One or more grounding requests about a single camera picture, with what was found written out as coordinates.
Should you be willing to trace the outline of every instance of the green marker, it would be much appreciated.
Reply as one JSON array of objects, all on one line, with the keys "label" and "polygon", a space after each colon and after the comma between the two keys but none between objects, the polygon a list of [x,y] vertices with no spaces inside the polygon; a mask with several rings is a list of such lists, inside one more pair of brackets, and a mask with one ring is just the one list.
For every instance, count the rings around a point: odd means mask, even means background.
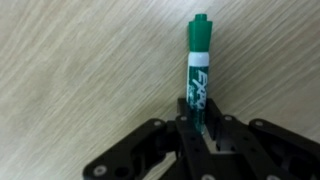
[{"label": "green marker", "polygon": [[206,14],[196,14],[189,22],[187,103],[197,131],[204,133],[212,22]]}]

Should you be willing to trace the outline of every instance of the green marker cap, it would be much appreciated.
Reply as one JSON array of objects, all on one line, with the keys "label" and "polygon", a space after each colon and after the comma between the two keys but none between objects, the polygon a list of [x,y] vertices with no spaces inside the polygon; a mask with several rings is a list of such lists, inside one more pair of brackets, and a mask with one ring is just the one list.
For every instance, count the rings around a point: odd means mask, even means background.
[{"label": "green marker cap", "polygon": [[212,21],[206,14],[196,14],[189,22],[189,46],[192,52],[208,52],[211,39]]}]

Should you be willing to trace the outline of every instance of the tabletop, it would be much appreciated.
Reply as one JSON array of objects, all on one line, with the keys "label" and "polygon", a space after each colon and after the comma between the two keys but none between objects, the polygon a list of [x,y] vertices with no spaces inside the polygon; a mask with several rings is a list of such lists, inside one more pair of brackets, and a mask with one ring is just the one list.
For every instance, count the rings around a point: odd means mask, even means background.
[{"label": "tabletop", "polygon": [[171,118],[196,13],[214,24],[208,96],[221,111],[320,142],[318,0],[0,4],[0,179],[81,179],[140,124]]}]

